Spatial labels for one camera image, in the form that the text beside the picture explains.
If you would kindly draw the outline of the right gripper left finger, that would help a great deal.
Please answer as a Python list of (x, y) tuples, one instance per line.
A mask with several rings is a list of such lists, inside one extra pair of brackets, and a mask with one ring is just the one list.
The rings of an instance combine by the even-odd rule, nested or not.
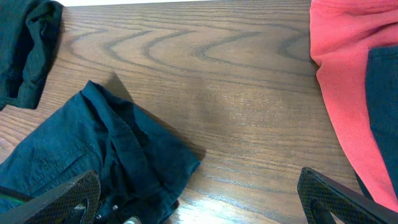
[(93, 223), (99, 197), (100, 181), (95, 170), (87, 170), (35, 198), (1, 187), (1, 198), (18, 204), (1, 215), (1, 223)]

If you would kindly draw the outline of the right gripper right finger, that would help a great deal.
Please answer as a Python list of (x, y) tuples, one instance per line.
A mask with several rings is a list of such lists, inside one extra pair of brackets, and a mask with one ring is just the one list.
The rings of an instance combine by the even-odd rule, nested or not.
[(397, 212), (304, 167), (297, 192), (308, 223), (397, 223)]

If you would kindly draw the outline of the navy blue shorts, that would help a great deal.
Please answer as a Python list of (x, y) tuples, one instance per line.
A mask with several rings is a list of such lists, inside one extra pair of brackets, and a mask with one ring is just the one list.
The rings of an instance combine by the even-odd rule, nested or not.
[(99, 175), (96, 223), (162, 223), (200, 165), (134, 103), (88, 82), (1, 164), (1, 185), (37, 197), (86, 170)]

